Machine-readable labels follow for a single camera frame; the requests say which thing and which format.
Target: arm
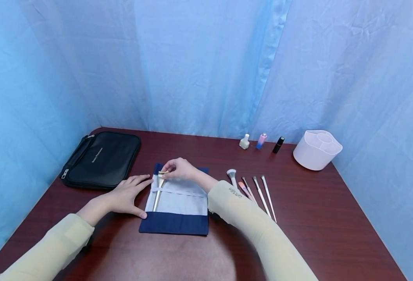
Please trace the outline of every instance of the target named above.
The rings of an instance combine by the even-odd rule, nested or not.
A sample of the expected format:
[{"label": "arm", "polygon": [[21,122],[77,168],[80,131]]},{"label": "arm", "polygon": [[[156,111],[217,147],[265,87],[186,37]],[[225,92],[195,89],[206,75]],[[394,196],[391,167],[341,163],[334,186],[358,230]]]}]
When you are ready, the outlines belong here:
[{"label": "arm", "polygon": [[167,178],[195,181],[207,193],[208,209],[242,231],[256,248],[268,280],[317,280],[280,227],[231,184],[215,180],[181,158],[169,161],[163,171],[170,171]]},{"label": "arm", "polygon": [[134,206],[134,199],[152,183],[150,175],[130,177],[111,192],[88,202],[50,229],[33,248],[0,275],[0,281],[49,281],[64,269],[87,244],[94,226],[109,212],[147,214]]}]

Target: black cosmetic bag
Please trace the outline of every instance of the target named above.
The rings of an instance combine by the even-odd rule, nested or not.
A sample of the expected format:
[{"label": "black cosmetic bag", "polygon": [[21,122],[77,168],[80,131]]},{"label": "black cosmetic bag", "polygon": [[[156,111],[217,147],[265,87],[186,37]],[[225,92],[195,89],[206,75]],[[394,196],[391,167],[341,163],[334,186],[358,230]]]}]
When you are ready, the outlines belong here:
[{"label": "black cosmetic bag", "polygon": [[141,140],[132,134],[85,136],[59,176],[66,186],[112,190],[126,179],[140,147]]}]

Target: nail polish bottle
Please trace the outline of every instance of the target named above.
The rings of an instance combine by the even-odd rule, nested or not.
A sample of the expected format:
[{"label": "nail polish bottle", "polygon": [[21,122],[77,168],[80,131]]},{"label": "nail polish bottle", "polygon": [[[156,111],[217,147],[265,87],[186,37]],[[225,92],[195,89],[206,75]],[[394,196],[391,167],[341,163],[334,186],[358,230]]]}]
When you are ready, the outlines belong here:
[{"label": "nail polish bottle", "polygon": [[249,137],[250,137],[250,134],[246,133],[244,138],[239,142],[239,146],[242,149],[247,149],[249,147],[250,145]]},{"label": "nail polish bottle", "polygon": [[263,147],[263,143],[265,142],[267,138],[267,134],[263,133],[261,136],[259,136],[258,143],[256,144],[257,149],[261,149]]}]

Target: light blue fabric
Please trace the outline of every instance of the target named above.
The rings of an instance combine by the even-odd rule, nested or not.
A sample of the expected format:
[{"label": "light blue fabric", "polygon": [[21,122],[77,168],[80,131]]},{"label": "light blue fabric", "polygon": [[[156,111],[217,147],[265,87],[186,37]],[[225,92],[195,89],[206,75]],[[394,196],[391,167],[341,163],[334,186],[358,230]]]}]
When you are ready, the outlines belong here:
[{"label": "light blue fabric", "polygon": [[1,0],[0,246],[99,125],[328,130],[413,280],[413,0]]},{"label": "light blue fabric", "polygon": [[413,1],[292,2],[251,136],[311,129],[413,280]]},{"label": "light blue fabric", "polygon": [[102,126],[238,138],[253,118],[290,0],[24,1]]},{"label": "light blue fabric", "polygon": [[82,136],[98,126],[19,7],[0,0],[0,248]]}]

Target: pink nail polish bottle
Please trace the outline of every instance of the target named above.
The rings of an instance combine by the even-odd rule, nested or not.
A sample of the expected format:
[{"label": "pink nail polish bottle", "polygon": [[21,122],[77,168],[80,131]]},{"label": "pink nail polish bottle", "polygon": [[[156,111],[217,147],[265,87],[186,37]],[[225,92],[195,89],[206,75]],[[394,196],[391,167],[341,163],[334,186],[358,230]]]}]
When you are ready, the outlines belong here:
[{"label": "pink nail polish bottle", "polygon": [[258,143],[256,144],[257,149],[261,149],[263,147],[263,143],[265,142],[266,138],[267,138],[266,133],[263,133],[261,134],[261,136],[259,136]]}]

